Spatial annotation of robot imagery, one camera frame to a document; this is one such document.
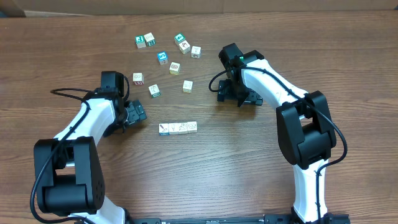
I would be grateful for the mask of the wooden block with drawing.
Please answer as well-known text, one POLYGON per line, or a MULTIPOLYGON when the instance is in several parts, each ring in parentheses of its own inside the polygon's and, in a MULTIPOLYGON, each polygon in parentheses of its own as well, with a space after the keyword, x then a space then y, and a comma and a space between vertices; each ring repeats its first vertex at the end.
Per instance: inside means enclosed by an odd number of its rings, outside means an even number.
POLYGON ((179 134, 187 134, 188 133, 188 123, 179 123, 178 124, 178 133, 179 134))

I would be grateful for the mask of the wooden letter A block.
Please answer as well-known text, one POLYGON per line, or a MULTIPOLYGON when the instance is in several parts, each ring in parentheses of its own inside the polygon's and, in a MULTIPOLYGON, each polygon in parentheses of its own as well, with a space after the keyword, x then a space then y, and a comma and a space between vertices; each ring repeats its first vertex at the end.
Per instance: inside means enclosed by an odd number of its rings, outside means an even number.
POLYGON ((178 123, 169 123, 169 134, 178 134, 179 133, 179 124, 178 123))

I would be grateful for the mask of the wooden block blue side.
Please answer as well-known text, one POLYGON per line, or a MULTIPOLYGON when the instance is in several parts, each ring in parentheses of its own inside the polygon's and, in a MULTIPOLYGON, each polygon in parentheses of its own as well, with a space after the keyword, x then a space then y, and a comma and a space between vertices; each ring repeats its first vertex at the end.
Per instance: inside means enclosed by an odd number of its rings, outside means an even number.
POLYGON ((169 135, 169 124, 168 123, 160 123, 159 124, 159 135, 167 136, 169 135))

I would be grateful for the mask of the plain wooden block yellow edge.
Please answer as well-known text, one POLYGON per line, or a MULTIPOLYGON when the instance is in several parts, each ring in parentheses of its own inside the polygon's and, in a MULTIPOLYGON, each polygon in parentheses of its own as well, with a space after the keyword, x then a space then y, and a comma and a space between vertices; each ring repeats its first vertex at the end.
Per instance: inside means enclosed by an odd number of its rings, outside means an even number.
POLYGON ((191 57, 192 58, 200 58, 201 57, 201 47, 192 46, 192 48, 191 48, 191 57))

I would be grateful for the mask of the red letter Y block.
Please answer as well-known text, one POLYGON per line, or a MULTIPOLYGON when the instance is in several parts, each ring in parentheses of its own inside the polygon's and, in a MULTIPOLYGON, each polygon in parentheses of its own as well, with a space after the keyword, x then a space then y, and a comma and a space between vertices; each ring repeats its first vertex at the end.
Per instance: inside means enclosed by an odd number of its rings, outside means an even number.
POLYGON ((188 133, 196 133, 198 131, 198 126, 196 121, 187 122, 188 133))

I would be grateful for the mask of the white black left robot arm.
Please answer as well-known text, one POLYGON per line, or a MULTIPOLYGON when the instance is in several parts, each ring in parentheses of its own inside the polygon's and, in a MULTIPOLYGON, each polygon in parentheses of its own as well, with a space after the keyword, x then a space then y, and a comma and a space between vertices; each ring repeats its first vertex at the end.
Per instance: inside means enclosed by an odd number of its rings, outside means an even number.
POLYGON ((125 131, 147 118, 139 100, 130 101, 129 81, 115 71, 101 74, 101 85, 85 90, 81 109, 71 123, 52 139, 34 146, 35 182, 30 210, 57 215, 54 223, 133 223, 129 212, 105 194, 97 145, 117 130, 125 131))

